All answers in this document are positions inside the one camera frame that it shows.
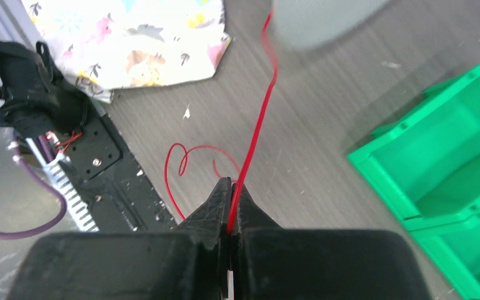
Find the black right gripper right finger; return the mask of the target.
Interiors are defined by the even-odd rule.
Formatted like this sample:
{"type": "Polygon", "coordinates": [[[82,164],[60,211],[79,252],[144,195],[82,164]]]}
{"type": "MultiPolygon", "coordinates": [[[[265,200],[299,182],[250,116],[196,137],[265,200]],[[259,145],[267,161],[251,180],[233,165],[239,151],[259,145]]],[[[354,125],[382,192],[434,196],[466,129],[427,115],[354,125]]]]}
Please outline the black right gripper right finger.
{"type": "Polygon", "coordinates": [[[429,299],[411,247],[383,229],[284,229],[243,189],[235,299],[429,299]]]}

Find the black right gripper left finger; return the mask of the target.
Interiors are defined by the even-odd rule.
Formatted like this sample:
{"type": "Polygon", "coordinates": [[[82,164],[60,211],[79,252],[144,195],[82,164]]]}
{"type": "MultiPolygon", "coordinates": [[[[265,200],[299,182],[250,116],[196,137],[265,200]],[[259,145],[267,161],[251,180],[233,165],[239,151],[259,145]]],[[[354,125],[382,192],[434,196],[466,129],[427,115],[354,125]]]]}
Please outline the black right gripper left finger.
{"type": "Polygon", "coordinates": [[[226,299],[232,191],[231,179],[221,178],[170,231],[44,236],[20,265],[8,298],[226,299]]]}

